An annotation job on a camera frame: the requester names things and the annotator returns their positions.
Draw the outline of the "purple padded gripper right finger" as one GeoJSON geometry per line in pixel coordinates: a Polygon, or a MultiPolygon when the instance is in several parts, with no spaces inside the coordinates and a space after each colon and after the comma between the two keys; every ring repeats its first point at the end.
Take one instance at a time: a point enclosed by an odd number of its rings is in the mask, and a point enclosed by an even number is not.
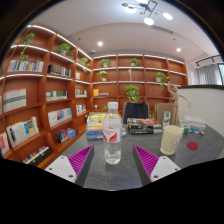
{"type": "Polygon", "coordinates": [[[137,145],[133,146],[133,156],[143,185],[180,170],[167,156],[158,157],[137,145]]]}

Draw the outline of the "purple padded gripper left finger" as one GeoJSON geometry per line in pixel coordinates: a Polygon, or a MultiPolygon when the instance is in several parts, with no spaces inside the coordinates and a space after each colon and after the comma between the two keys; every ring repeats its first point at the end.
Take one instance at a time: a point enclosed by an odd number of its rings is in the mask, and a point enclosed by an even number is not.
{"type": "Polygon", "coordinates": [[[69,157],[59,156],[46,171],[67,181],[83,186],[94,156],[94,146],[90,145],[69,157]]]}

